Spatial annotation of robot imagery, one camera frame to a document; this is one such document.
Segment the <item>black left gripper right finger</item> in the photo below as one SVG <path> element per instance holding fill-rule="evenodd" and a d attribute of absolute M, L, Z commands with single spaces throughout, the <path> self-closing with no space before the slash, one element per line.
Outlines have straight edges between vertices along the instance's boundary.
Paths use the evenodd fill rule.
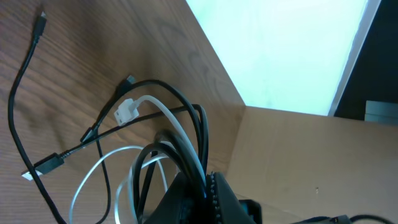
<path fill-rule="evenodd" d="M 245 212 L 224 175 L 215 172 L 206 177 L 208 223 L 255 224 Z"/>

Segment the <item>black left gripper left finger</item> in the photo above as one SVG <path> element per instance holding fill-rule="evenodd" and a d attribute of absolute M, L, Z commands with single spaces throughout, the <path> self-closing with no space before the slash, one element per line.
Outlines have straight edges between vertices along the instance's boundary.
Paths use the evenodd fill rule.
<path fill-rule="evenodd" d="M 146 224 L 189 224 L 195 220 L 195 202 L 190 184 L 181 172 L 177 174 L 163 199 L 146 220 Z"/>

